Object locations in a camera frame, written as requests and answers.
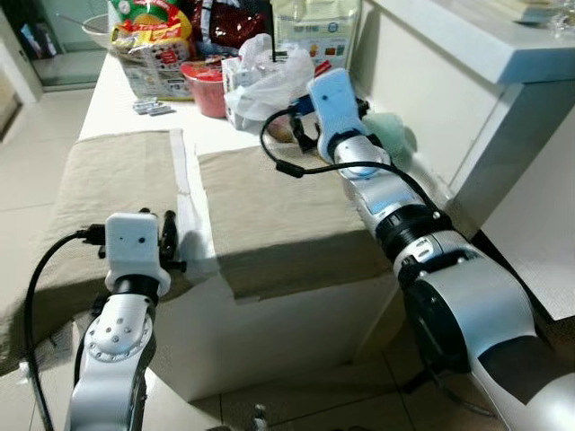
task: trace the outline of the red container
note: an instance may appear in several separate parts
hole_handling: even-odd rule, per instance
[[[190,81],[191,93],[202,114],[222,119],[226,116],[224,77],[222,70],[213,67],[181,65],[181,72]]]

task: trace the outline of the beige cloth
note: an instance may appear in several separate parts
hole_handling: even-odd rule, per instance
[[[317,165],[319,159],[282,157]],[[199,158],[214,247],[236,298],[287,295],[368,279],[390,268],[337,172],[295,179],[259,147]]]
[[[170,132],[102,136],[78,142],[68,156],[55,214],[40,246],[40,258],[55,241],[82,226],[104,223],[120,211],[149,207],[162,215],[176,210],[176,180]],[[90,309],[105,291],[107,262],[98,248],[76,240],[62,248],[40,278],[34,299],[36,340],[46,338],[75,314]],[[191,285],[173,274],[173,298]],[[14,369],[23,354],[23,302],[0,314],[0,374]]]

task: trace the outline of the colorful packaging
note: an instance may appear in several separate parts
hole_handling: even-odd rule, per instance
[[[168,22],[170,6],[178,0],[111,0],[122,22],[135,24],[160,24]]]
[[[359,0],[271,0],[276,46],[306,49],[318,72],[348,67]]]
[[[138,98],[191,98],[190,86],[180,71],[181,64],[194,55],[190,36],[190,21],[175,6],[170,6],[168,22],[126,21],[116,26],[111,37],[112,49]]]
[[[239,6],[237,0],[182,0],[199,53],[236,56],[245,41],[266,31],[263,13]]]

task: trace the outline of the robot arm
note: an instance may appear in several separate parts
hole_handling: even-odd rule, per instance
[[[168,292],[170,276],[160,264],[154,215],[112,215],[105,232],[111,296],[86,331],[84,371],[72,394],[66,429],[138,431],[146,399],[144,372],[155,353],[155,306]]]
[[[389,164],[367,138],[344,70],[315,79],[309,91],[323,131],[318,150],[327,163]],[[536,336],[518,281],[396,174],[353,167],[340,175],[394,263],[424,358],[470,373],[510,429],[574,429],[575,373]]]

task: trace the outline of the white cabinet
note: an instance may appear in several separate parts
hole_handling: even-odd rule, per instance
[[[483,231],[555,320],[575,315],[575,108]]]
[[[477,2],[364,0],[351,72],[376,111],[412,130],[415,157],[471,234],[575,102],[574,53],[575,42]]]

